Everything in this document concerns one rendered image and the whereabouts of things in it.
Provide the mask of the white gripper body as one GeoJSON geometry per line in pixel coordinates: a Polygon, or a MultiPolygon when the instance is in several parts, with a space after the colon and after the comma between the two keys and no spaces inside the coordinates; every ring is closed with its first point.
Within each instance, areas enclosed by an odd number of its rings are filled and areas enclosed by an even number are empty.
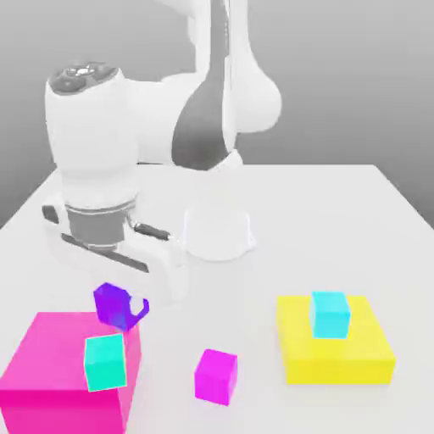
{"type": "Polygon", "coordinates": [[[54,225],[47,225],[45,232],[53,257],[84,270],[95,287],[108,282],[153,304],[179,302],[187,295],[188,269],[175,240],[162,241],[127,228],[125,240],[114,251],[96,251],[54,225]]]}

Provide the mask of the small purple cube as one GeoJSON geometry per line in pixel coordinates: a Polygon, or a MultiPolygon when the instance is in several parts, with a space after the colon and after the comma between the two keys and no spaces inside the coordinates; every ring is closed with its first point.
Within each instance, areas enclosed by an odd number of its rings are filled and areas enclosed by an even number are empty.
{"type": "Polygon", "coordinates": [[[99,320],[121,331],[131,330],[150,310],[148,300],[143,298],[144,307],[140,314],[132,314],[130,307],[132,295],[125,289],[107,282],[93,291],[93,297],[99,320]]]}

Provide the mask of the small teal cube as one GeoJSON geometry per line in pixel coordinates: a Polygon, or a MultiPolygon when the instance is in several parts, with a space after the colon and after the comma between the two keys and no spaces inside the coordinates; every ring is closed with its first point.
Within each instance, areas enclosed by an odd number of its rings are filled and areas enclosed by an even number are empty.
{"type": "Polygon", "coordinates": [[[89,392],[127,385],[125,343],[122,334],[88,337],[85,342],[84,371],[89,392]]]}

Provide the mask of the small magenta cube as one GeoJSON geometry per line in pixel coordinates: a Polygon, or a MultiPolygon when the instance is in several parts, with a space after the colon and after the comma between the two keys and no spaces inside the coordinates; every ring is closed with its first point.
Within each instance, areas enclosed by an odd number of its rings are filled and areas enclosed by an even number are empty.
{"type": "Polygon", "coordinates": [[[194,395],[211,403],[228,406],[236,387],[238,357],[207,348],[194,372],[194,395]]]}

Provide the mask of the small cyan cube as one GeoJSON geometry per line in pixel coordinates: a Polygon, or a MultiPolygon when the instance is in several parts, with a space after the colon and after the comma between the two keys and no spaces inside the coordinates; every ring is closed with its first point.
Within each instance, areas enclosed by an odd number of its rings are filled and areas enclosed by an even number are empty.
{"type": "Polygon", "coordinates": [[[309,324],[315,339],[346,339],[351,321],[351,309],[344,292],[311,294],[309,324]]]}

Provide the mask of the large pink box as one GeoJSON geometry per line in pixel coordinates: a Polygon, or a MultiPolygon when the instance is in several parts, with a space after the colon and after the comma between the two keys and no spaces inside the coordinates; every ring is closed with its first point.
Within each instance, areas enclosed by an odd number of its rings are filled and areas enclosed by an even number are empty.
{"type": "Polygon", "coordinates": [[[39,312],[0,377],[7,434],[126,434],[141,361],[138,327],[123,333],[126,384],[91,392],[89,337],[119,333],[94,312],[39,312]]]}

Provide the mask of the large yellow box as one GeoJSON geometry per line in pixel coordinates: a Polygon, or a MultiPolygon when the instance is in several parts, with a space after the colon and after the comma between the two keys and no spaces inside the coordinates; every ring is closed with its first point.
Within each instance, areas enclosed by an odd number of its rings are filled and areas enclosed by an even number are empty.
{"type": "Polygon", "coordinates": [[[276,326],[289,384],[388,384],[396,356],[364,296],[348,298],[352,317],[346,339],[316,339],[310,297],[279,296],[276,326]]]}

